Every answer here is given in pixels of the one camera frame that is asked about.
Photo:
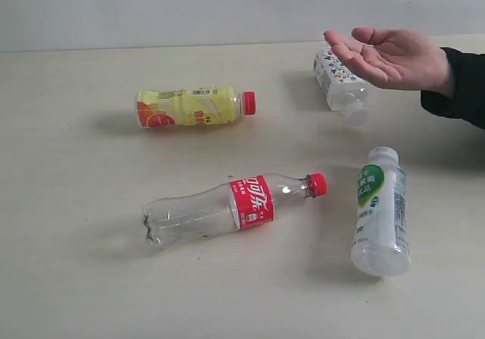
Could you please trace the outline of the person's open bare hand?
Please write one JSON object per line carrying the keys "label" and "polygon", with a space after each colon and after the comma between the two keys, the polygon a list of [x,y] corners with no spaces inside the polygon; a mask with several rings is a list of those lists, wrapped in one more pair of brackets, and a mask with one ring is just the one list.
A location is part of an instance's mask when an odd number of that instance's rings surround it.
{"label": "person's open bare hand", "polygon": [[445,51],[420,33],[357,27],[350,38],[335,30],[325,31],[324,38],[352,73],[378,88],[453,96],[455,80]]}

